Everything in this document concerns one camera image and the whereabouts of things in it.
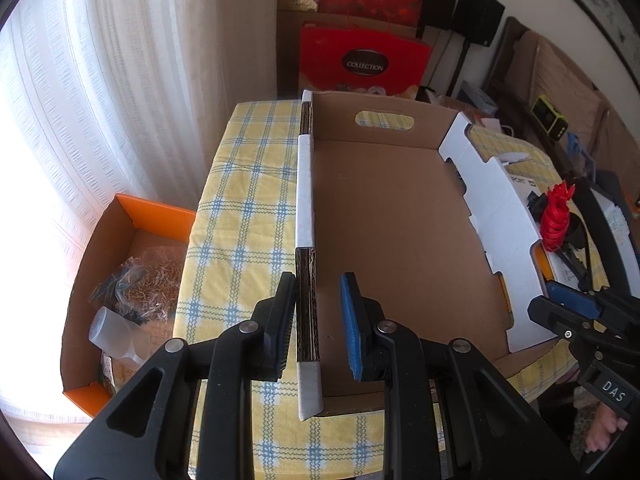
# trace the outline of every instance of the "checkered tablecloth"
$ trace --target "checkered tablecloth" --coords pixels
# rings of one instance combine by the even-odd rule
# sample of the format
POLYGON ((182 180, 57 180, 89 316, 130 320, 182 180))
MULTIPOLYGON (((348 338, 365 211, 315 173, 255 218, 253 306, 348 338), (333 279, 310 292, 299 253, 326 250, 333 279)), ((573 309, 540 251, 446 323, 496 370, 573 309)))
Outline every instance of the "checkered tablecloth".
MULTIPOLYGON (((283 270, 294 270, 299 119, 299 101, 236 107, 191 231, 175 336, 189 343, 218 336, 248 319, 257 301, 275 293, 283 270)), ((378 116, 364 120, 392 126, 378 116)), ((482 129, 472 130, 470 136, 485 158, 505 152, 529 153, 531 160, 514 165, 513 171, 533 178, 540 189, 560 181, 548 156, 530 144, 482 129)), ((591 254, 597 290, 607 282, 593 243, 591 254)), ((382 412, 298 420, 295 348, 292 340, 280 382, 253 384, 256 476, 321 480, 381 470, 382 412)), ((531 400, 574 363, 566 342, 561 341, 510 380, 531 400)), ((192 465, 196 463, 205 387, 203 384, 196 414, 192 465)))

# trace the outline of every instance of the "sheer curtain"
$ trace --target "sheer curtain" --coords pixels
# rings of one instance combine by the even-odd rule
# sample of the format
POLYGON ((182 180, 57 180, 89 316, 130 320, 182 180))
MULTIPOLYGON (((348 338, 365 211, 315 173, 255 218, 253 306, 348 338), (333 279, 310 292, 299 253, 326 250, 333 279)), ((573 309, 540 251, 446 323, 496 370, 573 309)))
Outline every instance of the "sheer curtain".
POLYGON ((87 422, 59 358, 92 229, 116 192, 197 206, 235 104, 275 97, 275 1, 20 0, 0 31, 9 418, 67 436, 87 422))

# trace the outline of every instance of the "plastic bag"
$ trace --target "plastic bag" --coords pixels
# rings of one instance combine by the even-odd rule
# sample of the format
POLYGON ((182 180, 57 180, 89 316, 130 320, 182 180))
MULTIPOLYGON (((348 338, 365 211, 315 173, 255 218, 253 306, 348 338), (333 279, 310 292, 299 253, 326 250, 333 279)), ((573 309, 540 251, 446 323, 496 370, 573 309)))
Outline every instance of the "plastic bag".
POLYGON ((175 313, 186 248, 153 247, 127 259, 102 282, 90 301, 137 324, 166 321, 175 313))

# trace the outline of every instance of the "metal bolt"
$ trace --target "metal bolt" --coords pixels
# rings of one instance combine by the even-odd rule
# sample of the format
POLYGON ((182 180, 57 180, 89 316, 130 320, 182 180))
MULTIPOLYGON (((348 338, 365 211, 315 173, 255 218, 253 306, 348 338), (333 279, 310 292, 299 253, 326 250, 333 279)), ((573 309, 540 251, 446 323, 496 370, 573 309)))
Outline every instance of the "metal bolt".
POLYGON ((164 343, 164 349, 169 352, 169 354, 174 354, 182 350, 184 346, 184 341, 182 339, 178 339, 177 337, 174 339, 169 339, 166 343, 164 343))
POLYGON ((378 330, 385 334, 391 334, 398 329, 398 325, 396 325, 393 321, 389 321, 388 319, 384 319, 378 323, 378 330))
POLYGON ((456 339, 452 346, 459 354, 466 354, 471 350, 471 343, 466 339, 456 339))
POLYGON ((243 334, 252 334, 258 330, 258 324, 253 319, 248 319, 240 323, 240 332, 243 334))

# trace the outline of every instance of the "black pole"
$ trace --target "black pole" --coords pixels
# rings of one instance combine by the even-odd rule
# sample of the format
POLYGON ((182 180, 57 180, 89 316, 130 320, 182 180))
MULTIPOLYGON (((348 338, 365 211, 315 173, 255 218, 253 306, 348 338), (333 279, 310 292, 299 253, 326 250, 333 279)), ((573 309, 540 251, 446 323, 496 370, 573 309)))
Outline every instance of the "black pole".
POLYGON ((447 90, 447 97, 451 97, 453 94, 453 89, 458 82, 458 77, 460 76, 460 71, 462 70, 462 66, 465 63, 466 53, 469 51, 469 47, 471 46, 471 40, 465 38, 465 42, 462 44, 462 50, 460 51, 460 57, 458 58, 458 64, 456 65, 456 69, 453 71, 453 76, 451 77, 451 83, 449 83, 449 89, 447 90))

